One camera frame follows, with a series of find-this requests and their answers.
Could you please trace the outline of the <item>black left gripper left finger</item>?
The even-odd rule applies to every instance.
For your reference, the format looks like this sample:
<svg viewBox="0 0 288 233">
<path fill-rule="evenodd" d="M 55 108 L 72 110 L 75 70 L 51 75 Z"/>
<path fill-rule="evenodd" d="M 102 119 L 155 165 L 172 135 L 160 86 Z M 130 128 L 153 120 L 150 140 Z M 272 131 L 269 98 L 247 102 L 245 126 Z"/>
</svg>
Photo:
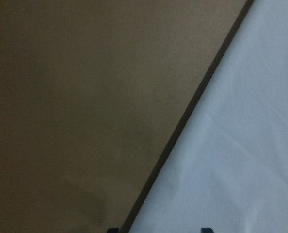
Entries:
<svg viewBox="0 0 288 233">
<path fill-rule="evenodd" d="M 107 233 L 119 233 L 119 228 L 109 228 L 107 229 Z"/>
</svg>

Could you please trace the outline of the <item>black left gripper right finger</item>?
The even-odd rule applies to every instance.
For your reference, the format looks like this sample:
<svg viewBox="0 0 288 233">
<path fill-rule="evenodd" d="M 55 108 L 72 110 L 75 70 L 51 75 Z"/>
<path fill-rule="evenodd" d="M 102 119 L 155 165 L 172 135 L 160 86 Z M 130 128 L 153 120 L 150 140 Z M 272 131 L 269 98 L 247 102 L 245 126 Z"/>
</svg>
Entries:
<svg viewBox="0 0 288 233">
<path fill-rule="evenodd" d="M 202 228 L 201 233 L 213 233 L 213 229 L 212 228 Z"/>
</svg>

